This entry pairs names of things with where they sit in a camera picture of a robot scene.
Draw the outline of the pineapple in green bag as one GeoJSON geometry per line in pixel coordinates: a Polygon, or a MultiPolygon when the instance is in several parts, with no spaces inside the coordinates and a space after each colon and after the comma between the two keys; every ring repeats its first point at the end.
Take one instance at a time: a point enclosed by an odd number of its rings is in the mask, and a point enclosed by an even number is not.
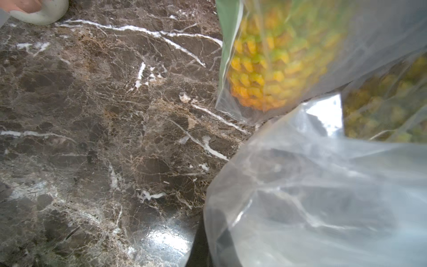
{"type": "Polygon", "coordinates": [[[329,70],[348,35],[350,1],[246,1],[226,77],[245,107],[278,109],[329,70]]]}

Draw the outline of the clear zip bag white seal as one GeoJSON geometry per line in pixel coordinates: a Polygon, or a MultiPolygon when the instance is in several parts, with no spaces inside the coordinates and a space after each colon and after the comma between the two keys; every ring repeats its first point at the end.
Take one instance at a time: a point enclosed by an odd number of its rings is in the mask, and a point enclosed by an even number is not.
{"type": "Polygon", "coordinates": [[[207,190],[207,240],[242,267],[424,267],[427,147],[348,139],[341,98],[267,122],[207,190]]]}

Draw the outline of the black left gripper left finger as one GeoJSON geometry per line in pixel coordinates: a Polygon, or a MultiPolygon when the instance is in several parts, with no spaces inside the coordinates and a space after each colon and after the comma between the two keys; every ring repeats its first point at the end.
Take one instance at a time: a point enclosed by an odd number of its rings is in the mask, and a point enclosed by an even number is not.
{"type": "Polygon", "coordinates": [[[199,222],[185,267],[213,267],[203,220],[199,222]]]}

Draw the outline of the clear zip bag green seal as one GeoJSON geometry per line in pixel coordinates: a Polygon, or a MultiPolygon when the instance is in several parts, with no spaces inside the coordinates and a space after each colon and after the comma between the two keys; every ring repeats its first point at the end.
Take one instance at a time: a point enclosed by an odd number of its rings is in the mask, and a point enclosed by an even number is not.
{"type": "Polygon", "coordinates": [[[216,108],[247,125],[282,115],[427,44],[425,1],[217,1],[216,108]]]}

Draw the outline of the pink ceramic mug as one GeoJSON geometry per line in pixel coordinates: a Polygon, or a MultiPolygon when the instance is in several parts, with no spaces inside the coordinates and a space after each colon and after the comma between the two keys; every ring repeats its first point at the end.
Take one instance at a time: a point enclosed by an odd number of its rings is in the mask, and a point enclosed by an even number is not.
{"type": "Polygon", "coordinates": [[[34,25],[48,25],[61,19],[69,0],[1,0],[1,10],[11,17],[34,25]]]}

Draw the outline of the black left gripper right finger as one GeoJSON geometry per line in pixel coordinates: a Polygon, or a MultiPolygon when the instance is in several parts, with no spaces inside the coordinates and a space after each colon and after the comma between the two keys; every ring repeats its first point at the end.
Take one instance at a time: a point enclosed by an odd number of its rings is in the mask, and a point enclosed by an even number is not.
{"type": "Polygon", "coordinates": [[[217,267],[242,267],[231,233],[226,229],[216,242],[217,267]]]}

